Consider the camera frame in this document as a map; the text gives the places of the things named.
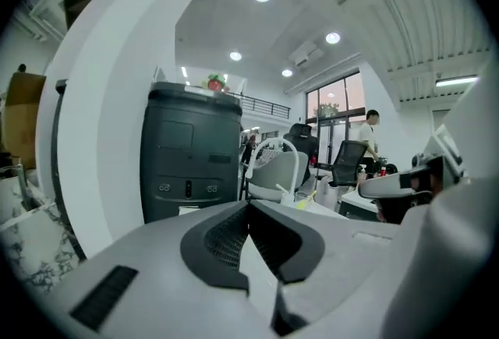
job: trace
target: black metal railing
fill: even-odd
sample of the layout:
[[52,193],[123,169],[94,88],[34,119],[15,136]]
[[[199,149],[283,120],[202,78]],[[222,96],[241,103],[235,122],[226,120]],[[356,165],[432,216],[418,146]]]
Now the black metal railing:
[[256,111],[265,115],[273,115],[279,118],[289,118],[290,108],[272,102],[263,101],[246,95],[227,93],[241,100],[241,108],[244,111]]

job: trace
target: marble surface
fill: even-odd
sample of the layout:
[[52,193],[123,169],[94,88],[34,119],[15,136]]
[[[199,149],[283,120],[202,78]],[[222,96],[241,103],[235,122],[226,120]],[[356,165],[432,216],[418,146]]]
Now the marble surface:
[[46,294],[80,262],[58,208],[33,185],[30,189],[42,206],[26,212],[21,205],[17,178],[0,182],[0,242],[21,282]]

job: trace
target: gray chair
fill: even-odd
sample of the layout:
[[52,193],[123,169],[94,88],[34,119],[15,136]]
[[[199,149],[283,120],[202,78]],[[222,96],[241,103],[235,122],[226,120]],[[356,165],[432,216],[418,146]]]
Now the gray chair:
[[[309,158],[303,152],[298,152],[298,175],[296,176],[296,188],[302,185],[306,166]],[[282,192],[276,187],[276,184],[289,190],[295,168],[295,154],[293,152],[283,152],[274,157],[271,161],[259,168],[253,169],[253,177],[247,179],[246,198],[271,200],[279,202]]]

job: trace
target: tree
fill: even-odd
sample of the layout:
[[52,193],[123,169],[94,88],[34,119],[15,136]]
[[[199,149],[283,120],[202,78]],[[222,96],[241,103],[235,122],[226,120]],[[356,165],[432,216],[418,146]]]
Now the tree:
[[[329,118],[331,116],[334,116],[339,112],[339,107],[340,107],[340,104],[331,104],[331,102],[329,104],[320,104],[319,105],[319,109],[320,109],[319,117]],[[317,117],[317,108],[313,109],[313,117]]]

